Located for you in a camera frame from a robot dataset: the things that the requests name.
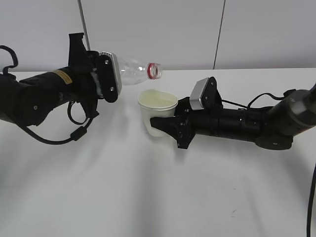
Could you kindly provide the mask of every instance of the white paper cup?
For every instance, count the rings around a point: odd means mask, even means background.
[[[138,104],[148,133],[154,137],[166,136],[165,132],[151,126],[150,119],[172,117],[178,105],[178,98],[167,92],[145,90],[138,96]]]

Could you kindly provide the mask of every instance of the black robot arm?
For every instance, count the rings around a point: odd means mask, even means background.
[[[115,102],[121,91],[116,56],[107,52],[86,51],[82,43],[83,33],[69,36],[67,67],[20,81],[16,81],[15,76],[8,72],[9,68],[18,66],[15,52],[6,46],[0,46],[13,59],[13,65],[5,67],[0,74],[0,119],[15,123],[37,140],[52,145],[81,138],[92,120],[98,116],[98,100]],[[49,112],[67,102],[71,121],[84,124],[71,117],[71,107],[75,102],[81,104],[86,115],[85,126],[74,131],[69,139],[49,141],[28,128],[30,125],[41,124]]]
[[[241,108],[232,110],[223,108],[228,101],[222,100],[216,85],[215,78],[199,81],[190,97],[179,100],[174,117],[151,118],[152,127],[172,136],[182,149],[188,148],[196,134],[202,134],[286,150],[295,135],[316,125],[316,86],[310,91],[289,90],[284,97],[265,93],[281,100],[274,107],[252,108],[253,100],[248,106],[233,103]]]

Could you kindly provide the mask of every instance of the clear plastic bottle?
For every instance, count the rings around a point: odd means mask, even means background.
[[[118,66],[123,85],[135,85],[162,76],[162,67],[158,63],[146,64],[139,59],[118,57]]]

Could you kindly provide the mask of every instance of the white tabletop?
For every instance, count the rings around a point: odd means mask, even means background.
[[[310,89],[315,75],[316,69],[166,71],[160,80],[124,87],[114,104],[100,101],[88,133],[62,146],[0,121],[0,236],[304,236],[316,129],[296,137],[289,151],[200,135],[180,150],[171,138],[149,137],[137,96],[155,88],[180,99],[197,80],[215,76],[222,98],[247,104],[263,92]],[[256,102],[274,104],[269,97]],[[83,119],[79,106],[74,114]],[[76,126],[62,106],[31,128],[58,140]]]

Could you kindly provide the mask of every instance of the yellow label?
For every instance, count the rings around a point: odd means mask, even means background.
[[[73,80],[71,80],[70,76],[68,76],[67,73],[61,71],[61,70],[55,70],[53,73],[57,74],[64,82],[68,85],[73,83]]]

